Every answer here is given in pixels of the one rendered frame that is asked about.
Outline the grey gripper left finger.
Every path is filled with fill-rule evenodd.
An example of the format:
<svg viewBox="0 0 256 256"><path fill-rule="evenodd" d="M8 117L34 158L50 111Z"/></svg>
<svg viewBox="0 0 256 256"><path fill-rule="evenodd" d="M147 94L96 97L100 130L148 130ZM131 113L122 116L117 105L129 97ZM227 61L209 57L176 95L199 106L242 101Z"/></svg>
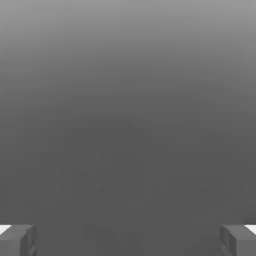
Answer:
<svg viewBox="0 0 256 256"><path fill-rule="evenodd" d="M37 226L0 224L0 256L38 256Z"/></svg>

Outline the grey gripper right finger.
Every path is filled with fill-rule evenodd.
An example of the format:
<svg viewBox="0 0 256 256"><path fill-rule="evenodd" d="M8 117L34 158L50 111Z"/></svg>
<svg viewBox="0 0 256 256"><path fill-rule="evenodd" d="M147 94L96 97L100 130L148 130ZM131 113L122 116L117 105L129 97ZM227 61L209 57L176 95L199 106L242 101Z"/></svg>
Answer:
<svg viewBox="0 0 256 256"><path fill-rule="evenodd" d="M256 224L221 225L222 256L256 256Z"/></svg>

